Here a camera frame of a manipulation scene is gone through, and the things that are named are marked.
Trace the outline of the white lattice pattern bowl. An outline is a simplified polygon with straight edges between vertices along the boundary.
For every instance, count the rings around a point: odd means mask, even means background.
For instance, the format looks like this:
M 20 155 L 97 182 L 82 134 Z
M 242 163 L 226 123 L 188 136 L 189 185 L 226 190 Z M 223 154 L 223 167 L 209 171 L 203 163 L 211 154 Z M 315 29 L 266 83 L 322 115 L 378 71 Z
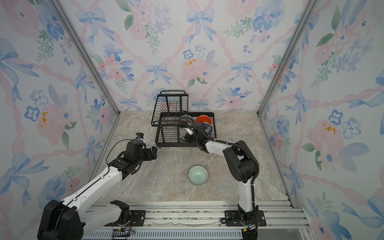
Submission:
M 193 125 L 195 121 L 190 115 L 182 115 L 179 118 L 179 122 L 181 122 L 182 124 Z

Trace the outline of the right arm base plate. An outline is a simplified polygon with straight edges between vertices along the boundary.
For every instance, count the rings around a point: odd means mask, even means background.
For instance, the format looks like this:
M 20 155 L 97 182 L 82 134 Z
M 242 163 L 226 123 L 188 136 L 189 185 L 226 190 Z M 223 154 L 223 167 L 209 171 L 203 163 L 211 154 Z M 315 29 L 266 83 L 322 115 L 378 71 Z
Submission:
M 261 210 L 244 213 L 242 211 L 225 211 L 221 224 L 227 227 L 266 227 L 266 217 Z

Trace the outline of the pale green celadon bowl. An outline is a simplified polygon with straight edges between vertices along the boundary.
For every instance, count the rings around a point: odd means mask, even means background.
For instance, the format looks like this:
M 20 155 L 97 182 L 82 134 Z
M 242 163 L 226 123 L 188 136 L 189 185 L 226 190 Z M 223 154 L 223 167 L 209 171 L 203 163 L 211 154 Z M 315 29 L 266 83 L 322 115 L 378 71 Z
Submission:
M 208 177 L 208 171 L 202 166 L 193 166 L 188 172 L 189 181 L 197 186 L 205 184 Z

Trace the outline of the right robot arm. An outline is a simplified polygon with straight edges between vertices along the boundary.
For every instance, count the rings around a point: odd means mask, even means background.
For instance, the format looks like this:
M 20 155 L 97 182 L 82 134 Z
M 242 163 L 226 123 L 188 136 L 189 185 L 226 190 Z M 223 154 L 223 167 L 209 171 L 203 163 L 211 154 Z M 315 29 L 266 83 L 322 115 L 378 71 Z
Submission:
M 238 181 L 239 202 L 238 216 L 245 227 L 243 233 L 249 239 L 256 240 L 262 216 L 255 199 L 255 181 L 260 173 L 260 165 L 252 151 L 244 141 L 236 143 L 218 140 L 206 135 L 206 131 L 194 126 L 185 128 L 185 138 L 196 143 L 199 149 L 208 154 L 216 154 L 225 158 L 232 177 Z

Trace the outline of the orange plastic bowl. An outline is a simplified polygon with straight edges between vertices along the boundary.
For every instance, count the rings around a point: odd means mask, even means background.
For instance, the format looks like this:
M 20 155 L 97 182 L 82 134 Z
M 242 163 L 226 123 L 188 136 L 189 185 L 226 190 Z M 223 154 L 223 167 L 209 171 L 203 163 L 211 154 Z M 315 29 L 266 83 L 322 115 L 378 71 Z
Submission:
M 206 124 L 209 124 L 211 125 L 212 124 L 212 120 L 209 116 L 207 115 L 200 115 L 197 117 L 196 119 L 196 122 L 202 122 L 202 123 L 206 123 Z

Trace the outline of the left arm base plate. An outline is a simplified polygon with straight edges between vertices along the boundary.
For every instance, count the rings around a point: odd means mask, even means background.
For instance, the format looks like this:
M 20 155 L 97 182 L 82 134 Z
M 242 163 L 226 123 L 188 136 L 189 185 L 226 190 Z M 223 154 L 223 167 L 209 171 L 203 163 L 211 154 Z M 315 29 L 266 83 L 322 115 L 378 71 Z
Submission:
M 130 210 L 122 213 L 117 221 L 106 224 L 105 227 L 142 227 L 146 218 L 145 210 Z

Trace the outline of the blue floral ceramic bowl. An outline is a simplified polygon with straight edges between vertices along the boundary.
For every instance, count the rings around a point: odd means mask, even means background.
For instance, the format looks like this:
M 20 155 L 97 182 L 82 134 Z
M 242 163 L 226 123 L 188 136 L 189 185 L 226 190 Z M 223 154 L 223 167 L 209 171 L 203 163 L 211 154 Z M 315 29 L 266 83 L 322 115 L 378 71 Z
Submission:
M 209 123 L 203 123 L 203 125 L 204 125 L 204 128 L 205 128 L 206 134 L 209 136 L 212 133 L 212 131 L 213 131 L 212 126 Z

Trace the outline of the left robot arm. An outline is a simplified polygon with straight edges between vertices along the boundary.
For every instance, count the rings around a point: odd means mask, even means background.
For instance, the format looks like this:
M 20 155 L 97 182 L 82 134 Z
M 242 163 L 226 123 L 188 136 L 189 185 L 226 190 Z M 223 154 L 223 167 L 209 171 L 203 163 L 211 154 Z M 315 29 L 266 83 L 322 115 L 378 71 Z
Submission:
M 147 148 L 143 139 L 128 140 L 121 152 L 107 167 L 80 190 L 61 201 L 52 200 L 43 210 L 37 238 L 39 240 L 80 240 L 108 224 L 122 228 L 134 217 L 130 206 L 111 201 L 107 206 L 88 212 L 89 208 L 109 189 L 126 177 L 135 174 L 145 161 L 157 159 L 157 147 Z

